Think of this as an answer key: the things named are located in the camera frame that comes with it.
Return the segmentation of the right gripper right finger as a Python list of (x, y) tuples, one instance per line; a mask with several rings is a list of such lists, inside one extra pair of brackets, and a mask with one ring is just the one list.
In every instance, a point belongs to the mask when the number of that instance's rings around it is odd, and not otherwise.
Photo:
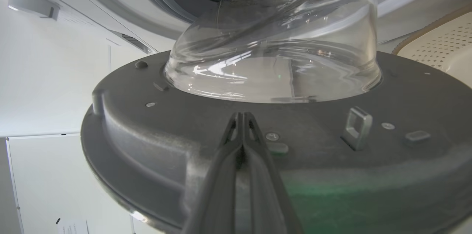
[(302, 234), (280, 172), (251, 113), (243, 113), (243, 151), (250, 169), (252, 233)]

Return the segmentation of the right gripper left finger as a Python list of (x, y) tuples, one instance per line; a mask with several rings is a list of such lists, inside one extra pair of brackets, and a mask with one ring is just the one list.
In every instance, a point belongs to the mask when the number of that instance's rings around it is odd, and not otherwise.
[(235, 233), (235, 184), (242, 123), (241, 113), (231, 116), (183, 228), (184, 234)]

